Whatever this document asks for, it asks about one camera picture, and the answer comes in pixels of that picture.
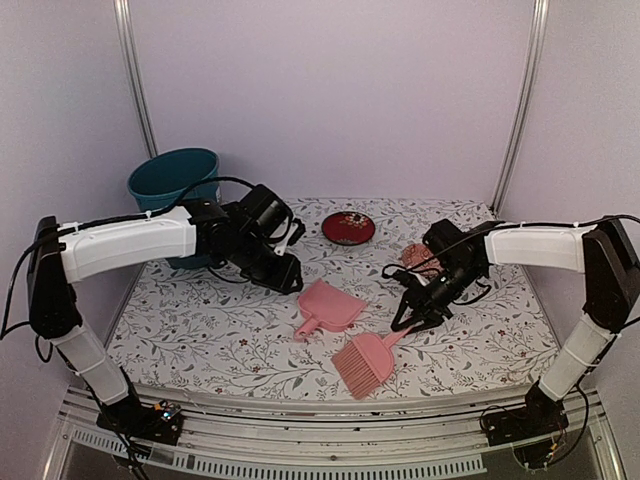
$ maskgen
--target pink brush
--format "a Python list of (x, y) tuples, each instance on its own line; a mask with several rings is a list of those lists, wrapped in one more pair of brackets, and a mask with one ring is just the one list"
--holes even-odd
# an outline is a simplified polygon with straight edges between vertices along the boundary
[(384, 338), (363, 333), (333, 356), (331, 361), (353, 398), (362, 400), (387, 381), (395, 363), (391, 347), (410, 330), (393, 332)]
[(367, 302), (344, 293), (322, 280), (316, 280), (298, 298), (302, 316), (307, 319), (293, 334), (302, 341), (317, 328), (329, 332), (342, 332), (351, 325), (367, 306)]

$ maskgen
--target brush bristles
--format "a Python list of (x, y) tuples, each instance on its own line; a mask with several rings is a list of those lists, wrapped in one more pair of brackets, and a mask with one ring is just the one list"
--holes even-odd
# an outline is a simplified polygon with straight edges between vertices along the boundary
[(382, 385), (352, 342), (336, 353), (331, 361), (356, 400), (362, 400)]

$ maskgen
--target red plate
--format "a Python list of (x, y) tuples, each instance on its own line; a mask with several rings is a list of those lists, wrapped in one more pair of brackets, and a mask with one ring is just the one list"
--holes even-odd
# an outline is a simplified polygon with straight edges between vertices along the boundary
[(322, 233), (338, 245), (361, 245), (371, 240), (376, 226), (368, 216), (358, 212), (338, 212), (322, 222)]

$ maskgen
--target zip tie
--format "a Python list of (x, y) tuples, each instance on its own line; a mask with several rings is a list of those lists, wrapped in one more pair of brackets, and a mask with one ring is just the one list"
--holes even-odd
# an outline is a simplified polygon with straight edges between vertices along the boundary
[(427, 282), (427, 279), (424, 278), (419, 273), (416, 273), (416, 272), (412, 272), (412, 273), (418, 279), (418, 282), (420, 283), (420, 285), (422, 285), (423, 287), (426, 287), (429, 284), (429, 282)]
[(567, 352), (569, 355), (571, 355), (573, 358), (575, 358), (581, 365), (583, 365), (585, 367), (596, 368), (599, 365), (598, 363), (587, 363), (587, 362), (585, 362), (584, 360), (582, 360), (580, 357), (578, 357), (575, 353), (573, 353), (568, 348), (565, 348), (564, 351)]

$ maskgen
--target dustpan handle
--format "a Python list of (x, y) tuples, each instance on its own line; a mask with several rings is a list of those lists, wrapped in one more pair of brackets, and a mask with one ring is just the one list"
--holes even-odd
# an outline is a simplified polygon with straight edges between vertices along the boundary
[(382, 343), (384, 343), (384, 346), (387, 348), (393, 347), (402, 339), (402, 337), (404, 337), (410, 331), (410, 328), (405, 328), (404, 330), (400, 330), (399, 332), (392, 332), (382, 339)]
[(293, 333), (293, 339), (298, 342), (304, 341), (305, 338), (311, 335), (313, 331), (318, 328), (318, 325), (320, 325), (320, 322), (316, 317), (307, 317), (307, 321)]

